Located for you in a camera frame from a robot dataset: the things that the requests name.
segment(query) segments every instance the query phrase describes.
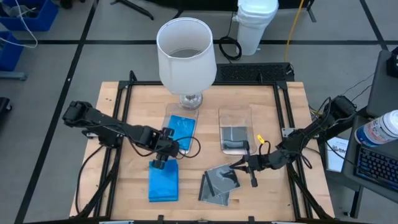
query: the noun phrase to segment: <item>lamp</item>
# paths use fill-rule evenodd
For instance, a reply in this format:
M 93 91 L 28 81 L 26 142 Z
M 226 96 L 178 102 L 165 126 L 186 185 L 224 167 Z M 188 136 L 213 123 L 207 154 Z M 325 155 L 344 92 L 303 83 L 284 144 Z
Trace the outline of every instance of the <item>lamp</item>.
M 194 18 L 173 19 L 160 28 L 156 44 L 163 85 L 180 95 L 184 108 L 198 108 L 201 92 L 210 87 L 217 72 L 210 28 Z

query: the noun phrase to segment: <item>blue towel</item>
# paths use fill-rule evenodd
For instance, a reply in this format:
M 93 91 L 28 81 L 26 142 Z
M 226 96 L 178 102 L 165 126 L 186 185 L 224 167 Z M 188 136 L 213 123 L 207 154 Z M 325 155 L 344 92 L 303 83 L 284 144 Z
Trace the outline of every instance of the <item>blue towel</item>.
M 178 201 L 178 164 L 171 159 L 165 163 L 164 169 L 152 167 L 149 162 L 149 202 Z

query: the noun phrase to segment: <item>clear plastic container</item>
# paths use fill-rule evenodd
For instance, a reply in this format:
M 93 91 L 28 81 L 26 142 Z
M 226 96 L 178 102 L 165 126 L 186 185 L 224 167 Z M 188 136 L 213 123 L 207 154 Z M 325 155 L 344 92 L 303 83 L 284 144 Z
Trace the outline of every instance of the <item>clear plastic container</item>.
M 186 110 L 180 104 L 170 103 L 166 107 L 166 115 L 162 127 L 174 129 L 174 140 L 194 136 L 198 121 L 198 110 Z M 180 152 L 188 154 L 192 146 L 192 138 L 179 140 Z
M 257 151 L 254 142 L 251 108 L 243 106 L 223 106 L 218 110 L 221 151 L 227 155 L 245 155 L 244 141 L 249 143 L 249 152 Z

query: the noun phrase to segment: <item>blue cloth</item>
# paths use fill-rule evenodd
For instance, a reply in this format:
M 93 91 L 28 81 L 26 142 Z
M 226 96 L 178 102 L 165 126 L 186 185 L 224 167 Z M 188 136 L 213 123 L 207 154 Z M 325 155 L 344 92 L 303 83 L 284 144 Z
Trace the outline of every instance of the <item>blue cloth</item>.
M 149 202 L 178 201 L 178 164 L 177 160 L 170 159 L 164 169 L 152 167 L 149 162 Z
M 172 115 L 170 116 L 168 128 L 174 129 L 174 135 L 172 136 L 172 138 L 176 140 L 183 137 L 193 136 L 195 123 L 196 121 L 194 119 Z M 191 138 L 179 140 L 178 143 L 180 144 L 180 149 L 186 151 L 189 150 L 191 141 Z

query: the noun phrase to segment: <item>gray floor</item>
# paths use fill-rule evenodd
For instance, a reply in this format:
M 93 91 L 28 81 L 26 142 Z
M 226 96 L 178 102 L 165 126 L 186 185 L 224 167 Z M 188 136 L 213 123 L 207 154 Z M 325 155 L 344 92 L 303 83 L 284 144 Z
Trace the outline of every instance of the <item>gray floor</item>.
M 154 40 L 162 24 L 170 20 L 175 9 L 134 1 L 155 16 L 154 21 L 109 1 L 100 0 L 88 40 Z M 366 0 L 384 40 L 398 40 L 396 0 Z M 72 10 L 60 9 L 50 31 L 35 32 L 40 40 L 79 40 L 93 0 L 75 1 Z M 317 23 L 303 11 L 296 26 L 294 40 L 377 40 L 359 0 L 317 0 L 313 5 Z M 228 31 L 230 12 L 184 12 L 182 16 L 205 21 L 218 39 Z M 295 10 L 280 10 L 266 29 L 264 40 L 285 40 L 293 23 Z M 231 37 L 238 26 L 233 23 Z M 15 32 L 28 40 L 26 32 Z M 0 217 L 1 223 L 13 223 L 36 159 L 70 69 L 77 45 L 40 44 L 24 49 L 16 70 L 27 72 L 26 81 L 0 80 L 0 96 L 12 100 L 14 110 L 0 132 Z M 226 46 L 233 52 L 232 46 Z M 251 57 L 239 63 L 281 62 L 284 45 L 261 45 Z M 304 82 L 307 98 L 314 107 L 328 96 L 343 93 L 356 82 L 372 74 L 380 45 L 292 45 L 289 61 L 294 65 L 296 80 Z M 227 63 L 215 46 L 216 61 Z M 155 45 L 85 45 L 71 81 L 63 108 L 71 100 L 95 104 L 101 82 L 126 79 L 134 70 L 139 80 L 159 80 Z M 371 79 L 346 94 L 353 98 L 371 83 Z M 355 103 L 366 105 L 369 91 Z M 86 139 L 77 129 L 61 121 L 55 130 L 49 154 L 33 195 L 25 222 L 67 218 L 75 191 L 76 176 L 83 158 Z M 335 214 L 343 220 L 370 223 L 394 223 L 398 205 L 370 191 L 365 191 L 359 218 L 344 217 L 353 192 L 328 181 Z

